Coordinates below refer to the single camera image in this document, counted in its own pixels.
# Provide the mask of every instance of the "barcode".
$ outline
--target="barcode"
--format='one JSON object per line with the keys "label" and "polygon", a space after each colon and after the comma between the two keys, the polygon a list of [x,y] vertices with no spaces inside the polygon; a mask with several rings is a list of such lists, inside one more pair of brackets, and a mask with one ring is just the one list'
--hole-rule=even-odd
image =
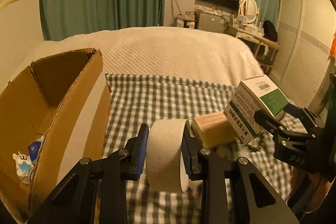
{"label": "barcode", "polygon": [[269,88],[269,85],[268,85],[268,84],[260,85],[259,88],[260,88],[261,90],[264,90],[264,89],[266,89],[266,88]]}

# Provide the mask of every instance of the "white plush bunny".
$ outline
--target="white plush bunny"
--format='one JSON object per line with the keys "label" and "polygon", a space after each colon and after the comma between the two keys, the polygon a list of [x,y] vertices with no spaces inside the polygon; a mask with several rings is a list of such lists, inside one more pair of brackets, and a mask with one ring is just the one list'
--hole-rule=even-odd
{"label": "white plush bunny", "polygon": [[13,154],[13,159],[16,163],[16,174],[22,180],[24,177],[28,176],[30,169],[34,165],[32,164],[30,157],[25,154],[21,154],[20,151],[17,155],[15,153]]}

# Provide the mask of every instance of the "human hand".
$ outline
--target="human hand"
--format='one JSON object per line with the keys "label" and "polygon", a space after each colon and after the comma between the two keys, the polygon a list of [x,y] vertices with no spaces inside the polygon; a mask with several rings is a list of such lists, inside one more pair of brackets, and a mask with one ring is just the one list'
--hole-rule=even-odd
{"label": "human hand", "polygon": [[[300,170],[298,168],[293,168],[293,174],[291,179],[291,188],[298,187],[298,176]],[[318,206],[321,205],[322,201],[328,194],[330,187],[332,185],[326,178],[322,177],[320,173],[310,174],[308,173],[310,180],[313,182],[313,185],[316,189],[314,196],[312,197],[311,201],[308,204],[306,209],[307,212],[315,210]]]}

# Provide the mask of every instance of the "black bag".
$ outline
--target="black bag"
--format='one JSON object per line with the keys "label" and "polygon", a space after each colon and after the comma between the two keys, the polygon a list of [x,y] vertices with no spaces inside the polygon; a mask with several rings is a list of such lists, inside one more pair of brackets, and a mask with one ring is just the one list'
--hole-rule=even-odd
{"label": "black bag", "polygon": [[278,41],[278,33],[275,30],[275,27],[273,25],[272,22],[270,22],[269,20],[265,20],[264,24],[263,24],[263,28],[264,28],[264,37],[277,42]]}

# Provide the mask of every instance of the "green label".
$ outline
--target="green label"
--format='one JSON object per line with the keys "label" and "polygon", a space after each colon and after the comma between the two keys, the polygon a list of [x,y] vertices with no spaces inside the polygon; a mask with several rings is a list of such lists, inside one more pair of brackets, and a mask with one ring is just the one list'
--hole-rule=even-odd
{"label": "green label", "polygon": [[278,115],[278,113],[280,113],[280,111],[288,104],[288,100],[279,89],[261,96],[260,99],[268,107],[273,116]]}
{"label": "green label", "polygon": [[233,101],[229,102],[230,106],[233,108],[233,110],[237,113],[238,117],[241,119],[241,121],[243,122],[243,124],[247,127],[247,129],[250,131],[250,133],[252,134],[253,137],[256,137],[257,134],[256,132],[253,130],[253,128],[250,126],[250,124],[248,123],[248,121],[245,119],[245,117],[241,114],[241,112],[238,110],[238,108],[236,107],[236,105],[233,103]]}

